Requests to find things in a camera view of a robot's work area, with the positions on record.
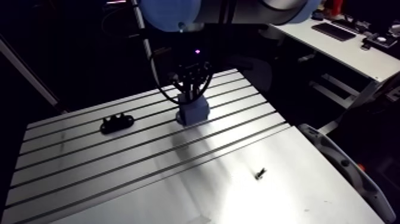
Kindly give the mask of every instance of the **desk leg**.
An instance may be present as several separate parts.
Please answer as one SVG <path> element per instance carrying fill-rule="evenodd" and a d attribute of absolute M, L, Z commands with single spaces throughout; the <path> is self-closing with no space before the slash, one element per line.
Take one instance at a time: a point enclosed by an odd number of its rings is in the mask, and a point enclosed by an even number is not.
<path fill-rule="evenodd" d="M 340 121 L 342 120 L 343 116 L 352 108 L 359 107 L 374 98 L 374 94 L 382 87 L 384 83 L 377 83 L 375 81 L 371 81 L 361 92 L 360 94 L 354 99 L 353 103 L 347 108 L 342 115 L 340 115 L 337 119 L 329 122 L 328 124 L 324 125 L 323 127 L 319 128 L 318 131 L 327 135 L 329 132 L 335 130 L 338 126 Z"/>
<path fill-rule="evenodd" d="M 371 81 L 354 99 L 353 103 L 346 110 L 350 110 L 355 107 L 359 107 L 371 100 L 373 100 L 374 94 L 382 87 L 383 83 L 377 83 L 376 81 Z"/>

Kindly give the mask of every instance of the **black 3d-printed part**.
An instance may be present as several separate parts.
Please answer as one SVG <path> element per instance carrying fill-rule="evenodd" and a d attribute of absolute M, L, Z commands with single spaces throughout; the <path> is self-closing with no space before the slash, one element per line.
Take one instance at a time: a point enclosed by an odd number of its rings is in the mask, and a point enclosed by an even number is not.
<path fill-rule="evenodd" d="M 103 124 L 100 126 L 100 132 L 104 135 L 131 127 L 135 119 L 131 115 L 121 113 L 119 117 L 112 115 L 109 120 L 103 118 Z"/>

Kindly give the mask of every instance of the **computer monitor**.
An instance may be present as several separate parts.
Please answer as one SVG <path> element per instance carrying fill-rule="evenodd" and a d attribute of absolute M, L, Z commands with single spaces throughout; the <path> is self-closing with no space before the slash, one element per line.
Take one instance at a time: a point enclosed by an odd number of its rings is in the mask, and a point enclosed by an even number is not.
<path fill-rule="evenodd" d="M 400 3 L 398 0 L 344 0 L 342 14 L 353 18 L 352 28 L 356 21 L 365 21 L 371 24 L 372 32 L 384 33 L 399 17 Z"/>

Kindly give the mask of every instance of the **small black object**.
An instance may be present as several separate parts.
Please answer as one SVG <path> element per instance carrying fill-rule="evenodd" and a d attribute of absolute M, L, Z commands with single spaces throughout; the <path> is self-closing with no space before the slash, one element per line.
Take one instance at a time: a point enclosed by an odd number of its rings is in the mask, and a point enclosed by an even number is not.
<path fill-rule="evenodd" d="M 264 174 L 265 172 L 266 172 L 265 168 L 262 168 L 262 170 L 261 170 L 260 172 L 258 172 L 258 173 L 255 175 L 255 178 L 256 178 L 257 180 L 262 179 L 262 178 L 263 178 L 263 174 Z"/>
<path fill-rule="evenodd" d="M 104 135 L 131 127 L 135 120 L 131 115 L 121 113 L 119 117 L 112 115 L 109 120 L 103 118 L 103 124 L 100 126 L 100 132 Z"/>
<path fill-rule="evenodd" d="M 363 44 L 363 45 L 361 46 L 361 49 L 363 49 L 363 50 L 365 50 L 365 51 L 368 51 L 370 48 L 371 48 L 371 45 L 369 45 L 369 44 L 367 44 L 367 43 L 365 43 L 365 44 Z"/>
<path fill-rule="evenodd" d="M 322 20 L 324 20 L 324 14 L 321 10 L 315 10 L 312 12 L 311 19 L 322 21 Z"/>
<path fill-rule="evenodd" d="M 346 30 L 343 30 L 328 23 L 321 23 L 312 26 L 311 28 L 321 33 L 324 33 L 332 38 L 335 38 L 339 41 L 347 41 L 348 39 L 355 38 L 355 34 L 347 32 Z"/>

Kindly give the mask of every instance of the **dark background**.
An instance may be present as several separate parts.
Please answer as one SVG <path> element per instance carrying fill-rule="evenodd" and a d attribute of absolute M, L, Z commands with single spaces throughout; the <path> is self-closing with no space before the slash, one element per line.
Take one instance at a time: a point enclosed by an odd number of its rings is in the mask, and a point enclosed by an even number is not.
<path fill-rule="evenodd" d="M 106 34 L 101 29 L 102 19 L 127 5 L 104 7 L 104 3 L 99 0 L 6 0 L 0 7 L 2 38 L 70 111 L 155 88 L 142 41 L 124 38 L 138 29 L 132 8 L 110 16 L 104 23 Z M 368 82 L 323 55 L 299 64 L 297 58 L 312 53 L 312 49 L 288 38 L 278 47 L 276 41 L 258 34 L 258 29 L 266 28 L 226 27 L 221 51 L 224 57 L 241 55 L 271 64 L 271 89 L 261 92 L 290 124 L 320 127 L 344 111 L 310 88 L 311 79 L 329 71 L 348 79 L 359 91 Z M 206 46 L 216 30 L 215 26 L 207 26 L 201 33 L 185 37 L 183 44 Z M 153 50 L 177 43 L 176 34 L 156 30 L 150 41 Z M 0 203 L 4 205 L 26 125 L 56 116 L 58 112 L 2 54 L 0 73 L 3 77 Z M 399 112 L 398 103 L 389 103 L 383 97 L 348 113 L 340 127 L 330 134 L 346 153 L 366 167 L 398 215 L 400 190 L 377 170 L 387 158 L 400 160 Z M 399 170 L 393 169 L 387 175 L 398 181 Z"/>

